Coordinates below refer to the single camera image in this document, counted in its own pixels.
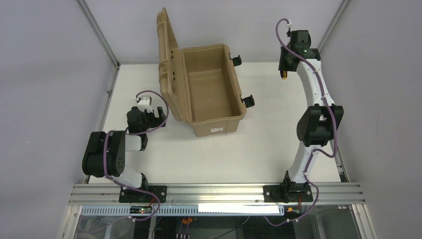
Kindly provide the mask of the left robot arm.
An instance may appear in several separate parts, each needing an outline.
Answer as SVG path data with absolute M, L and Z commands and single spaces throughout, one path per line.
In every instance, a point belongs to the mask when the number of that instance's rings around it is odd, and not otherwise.
M 148 144 L 146 132 L 164 127 L 166 115 L 162 107 L 157 107 L 155 111 L 134 106 L 127 112 L 126 118 L 126 130 L 110 134 L 94 131 L 90 134 L 82 170 L 87 176 L 109 179 L 124 189 L 131 187 L 148 191 L 146 176 L 126 166 L 125 154 L 144 151 Z

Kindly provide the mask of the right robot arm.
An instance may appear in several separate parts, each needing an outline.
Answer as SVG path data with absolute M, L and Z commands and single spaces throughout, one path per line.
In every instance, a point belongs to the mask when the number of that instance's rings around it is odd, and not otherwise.
M 321 70 L 321 57 L 311 48 L 311 36 L 307 30 L 288 30 L 290 41 L 282 44 L 279 62 L 281 77 L 296 72 L 305 91 L 307 109 L 297 123 L 300 142 L 294 162 L 280 184 L 282 195 L 308 193 L 309 174 L 314 160 L 330 141 L 337 143 L 337 129 L 344 115 L 342 106 L 331 98 Z

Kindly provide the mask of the black yellow screwdriver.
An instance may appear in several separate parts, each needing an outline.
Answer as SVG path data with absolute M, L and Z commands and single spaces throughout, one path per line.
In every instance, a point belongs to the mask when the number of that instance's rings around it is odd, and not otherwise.
M 288 76 L 287 71 L 281 71 L 281 72 L 280 72 L 280 74 L 281 74 L 281 78 L 282 78 L 283 80 L 287 79 L 287 76 Z

